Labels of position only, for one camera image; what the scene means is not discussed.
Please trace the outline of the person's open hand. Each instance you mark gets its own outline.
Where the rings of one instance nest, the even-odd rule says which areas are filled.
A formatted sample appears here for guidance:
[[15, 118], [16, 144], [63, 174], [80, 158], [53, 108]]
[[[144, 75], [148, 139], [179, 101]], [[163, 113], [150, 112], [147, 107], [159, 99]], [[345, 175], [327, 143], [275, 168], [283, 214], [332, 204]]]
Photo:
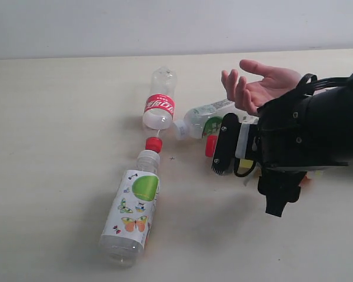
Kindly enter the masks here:
[[239, 67], [250, 74], [262, 76], [262, 79], [248, 83], [246, 77], [239, 75], [238, 70], [232, 69], [230, 72], [221, 72], [221, 83], [227, 99], [234, 102], [236, 108], [252, 116], [256, 116], [258, 108], [265, 103], [293, 90], [302, 78], [295, 70], [248, 59], [241, 60]]

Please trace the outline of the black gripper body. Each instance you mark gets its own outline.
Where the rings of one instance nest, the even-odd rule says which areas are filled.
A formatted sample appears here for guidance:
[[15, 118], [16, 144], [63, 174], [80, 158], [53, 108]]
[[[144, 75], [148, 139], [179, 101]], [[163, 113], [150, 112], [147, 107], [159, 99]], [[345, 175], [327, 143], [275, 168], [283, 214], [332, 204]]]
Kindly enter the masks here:
[[298, 105], [311, 95], [310, 86], [297, 86], [258, 108], [259, 188], [299, 187], [305, 178]]

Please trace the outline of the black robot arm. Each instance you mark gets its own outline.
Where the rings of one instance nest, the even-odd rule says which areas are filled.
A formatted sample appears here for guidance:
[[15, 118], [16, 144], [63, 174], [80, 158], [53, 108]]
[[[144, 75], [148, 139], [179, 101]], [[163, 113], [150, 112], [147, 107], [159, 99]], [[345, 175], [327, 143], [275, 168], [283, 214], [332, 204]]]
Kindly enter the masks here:
[[307, 73], [257, 112], [258, 191], [267, 214], [280, 217], [299, 199], [307, 172], [353, 161], [353, 74], [318, 79]]

